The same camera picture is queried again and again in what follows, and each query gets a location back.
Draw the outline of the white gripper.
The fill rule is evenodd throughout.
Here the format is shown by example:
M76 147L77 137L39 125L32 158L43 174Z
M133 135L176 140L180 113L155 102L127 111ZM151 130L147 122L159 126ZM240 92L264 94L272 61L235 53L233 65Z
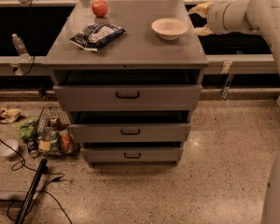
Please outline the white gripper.
M208 27L196 27L194 33L198 36L224 35L227 30L224 26L224 13L228 6L227 2L203 2L192 7L189 14L198 14L207 19Z

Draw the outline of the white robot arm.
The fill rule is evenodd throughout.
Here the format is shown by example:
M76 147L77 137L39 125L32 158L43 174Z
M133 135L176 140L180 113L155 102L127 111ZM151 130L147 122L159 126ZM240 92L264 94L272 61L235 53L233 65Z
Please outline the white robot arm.
M280 76L280 0L231 0L204 2L191 8L207 24L197 35L238 32L259 35L270 48ZM260 224L280 224L280 149L270 172Z

